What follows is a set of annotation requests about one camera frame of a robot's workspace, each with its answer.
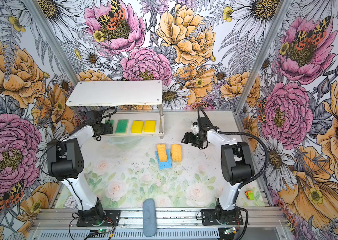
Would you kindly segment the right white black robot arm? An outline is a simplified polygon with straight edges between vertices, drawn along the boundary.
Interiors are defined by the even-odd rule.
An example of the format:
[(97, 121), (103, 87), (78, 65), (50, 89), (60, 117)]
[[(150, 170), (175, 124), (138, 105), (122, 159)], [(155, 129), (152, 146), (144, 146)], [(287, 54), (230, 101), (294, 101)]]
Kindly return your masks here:
[(236, 203), (242, 189), (240, 185), (255, 175), (249, 144), (222, 135), (207, 117), (199, 117), (192, 124), (192, 131), (185, 133), (181, 142), (200, 150), (206, 149), (209, 144), (220, 149), (221, 171), (226, 183), (214, 209), (201, 211), (202, 224), (242, 225), (242, 213)]

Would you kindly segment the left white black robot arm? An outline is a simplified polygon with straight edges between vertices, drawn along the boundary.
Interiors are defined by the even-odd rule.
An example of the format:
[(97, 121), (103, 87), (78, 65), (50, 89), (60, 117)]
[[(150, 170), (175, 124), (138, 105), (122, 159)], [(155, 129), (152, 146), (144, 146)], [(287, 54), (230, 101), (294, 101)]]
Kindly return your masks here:
[(102, 114), (98, 111), (87, 112), (84, 123), (61, 140), (51, 141), (46, 150), (48, 174), (62, 182), (70, 191), (77, 203), (79, 220), (93, 226), (103, 223), (105, 212), (85, 179), (81, 147), (90, 139), (96, 138), (99, 141), (102, 135), (112, 133), (112, 125), (109, 122), (102, 123), (102, 120), (110, 119), (116, 111)]

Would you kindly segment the orange cellulose sponge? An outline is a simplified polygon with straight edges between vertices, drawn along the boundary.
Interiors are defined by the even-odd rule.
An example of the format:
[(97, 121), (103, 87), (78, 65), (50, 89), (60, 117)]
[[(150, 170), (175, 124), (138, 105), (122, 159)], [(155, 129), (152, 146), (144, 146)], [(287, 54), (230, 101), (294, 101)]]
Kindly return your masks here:
[(167, 162), (168, 161), (167, 149), (166, 149), (165, 144), (158, 144), (157, 145), (157, 152), (158, 152), (159, 162)]

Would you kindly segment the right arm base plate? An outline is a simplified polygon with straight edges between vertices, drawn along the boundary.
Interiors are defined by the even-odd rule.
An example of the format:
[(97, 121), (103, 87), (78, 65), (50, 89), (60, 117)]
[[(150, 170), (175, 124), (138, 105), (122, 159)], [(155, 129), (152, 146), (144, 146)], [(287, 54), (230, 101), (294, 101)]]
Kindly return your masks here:
[(201, 221), (203, 226), (241, 226), (244, 224), (241, 211), (237, 209), (229, 211), (219, 208), (202, 209)]

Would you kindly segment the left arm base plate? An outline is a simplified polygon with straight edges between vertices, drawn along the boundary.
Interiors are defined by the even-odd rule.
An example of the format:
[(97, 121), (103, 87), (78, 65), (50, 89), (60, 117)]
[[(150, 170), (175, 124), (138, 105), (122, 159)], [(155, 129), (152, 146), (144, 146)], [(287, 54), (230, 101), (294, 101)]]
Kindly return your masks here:
[(101, 214), (95, 210), (79, 211), (78, 227), (117, 227), (121, 210), (104, 210)]

